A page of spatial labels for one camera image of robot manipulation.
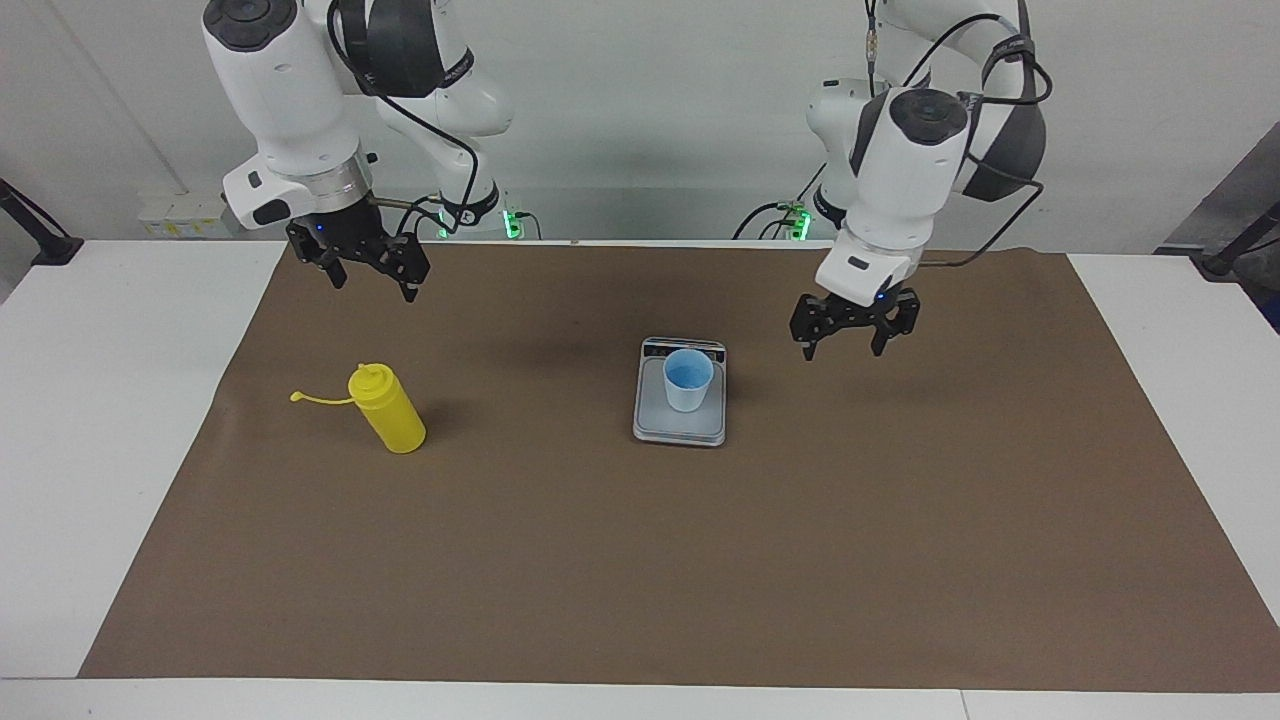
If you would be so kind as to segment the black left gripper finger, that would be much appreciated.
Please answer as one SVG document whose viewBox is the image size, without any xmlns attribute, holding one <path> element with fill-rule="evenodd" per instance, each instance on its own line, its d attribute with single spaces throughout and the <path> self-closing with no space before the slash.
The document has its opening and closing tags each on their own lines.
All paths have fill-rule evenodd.
<svg viewBox="0 0 1280 720">
<path fill-rule="evenodd" d="M 911 334 L 920 311 L 920 300 L 914 290 L 884 290 L 872 305 L 872 352 L 881 357 L 891 340 Z"/>
<path fill-rule="evenodd" d="M 818 343 L 828 336 L 827 304 L 817 296 L 800 296 L 790 318 L 790 333 L 805 361 L 813 361 Z"/>
</svg>

